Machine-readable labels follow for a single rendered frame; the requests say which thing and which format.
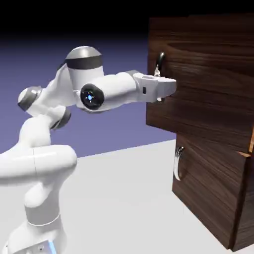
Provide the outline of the dark curved metal handle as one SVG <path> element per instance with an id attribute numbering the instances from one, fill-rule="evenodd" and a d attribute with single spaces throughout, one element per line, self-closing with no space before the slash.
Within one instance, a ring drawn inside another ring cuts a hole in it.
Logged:
<path id="1" fill-rule="evenodd" d="M 160 88 L 160 85 L 159 85 L 159 78 L 161 77 L 161 67 L 162 67 L 162 63 L 163 63 L 163 60 L 165 58 L 165 53 L 164 52 L 160 52 L 157 59 L 156 59 L 156 63 L 155 63 L 155 70 L 154 70 L 154 76 L 157 78 L 157 102 L 163 102 L 164 101 L 164 98 L 162 98 L 160 96 L 160 93 L 159 93 L 159 88 Z"/>

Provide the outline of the dark wood cabinet door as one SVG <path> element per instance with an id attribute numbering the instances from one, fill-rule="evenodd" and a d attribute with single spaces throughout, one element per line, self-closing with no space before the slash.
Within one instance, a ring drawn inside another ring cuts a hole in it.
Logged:
<path id="1" fill-rule="evenodd" d="M 146 106 L 150 126 L 248 153 L 254 142 L 254 13 L 153 17 L 148 72 L 177 91 Z"/>
<path id="2" fill-rule="evenodd" d="M 250 154 L 177 135 L 181 148 L 172 191 L 226 248 L 232 249 Z"/>

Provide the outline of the dark wood cabinet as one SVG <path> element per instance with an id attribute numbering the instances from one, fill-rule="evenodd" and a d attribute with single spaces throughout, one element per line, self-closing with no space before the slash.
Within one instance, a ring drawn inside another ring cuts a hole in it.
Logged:
<path id="1" fill-rule="evenodd" d="M 184 134 L 179 135 L 183 135 L 187 138 L 201 139 L 211 142 L 203 138 L 195 138 L 186 136 Z M 232 251 L 238 251 L 254 244 L 254 150 L 252 149 L 252 151 L 248 152 L 248 154 L 250 154 L 251 158 L 248 163 L 248 167 L 245 170 L 243 191 L 241 194 L 240 212 L 235 232 L 235 243 L 233 248 L 230 249 Z"/>

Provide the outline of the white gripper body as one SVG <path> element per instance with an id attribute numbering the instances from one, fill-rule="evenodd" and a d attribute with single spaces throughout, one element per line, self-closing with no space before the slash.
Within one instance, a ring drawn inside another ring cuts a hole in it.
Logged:
<path id="1" fill-rule="evenodd" d="M 157 78 L 157 97 L 165 98 L 174 94 L 177 90 L 177 81 L 175 79 L 158 77 Z"/>

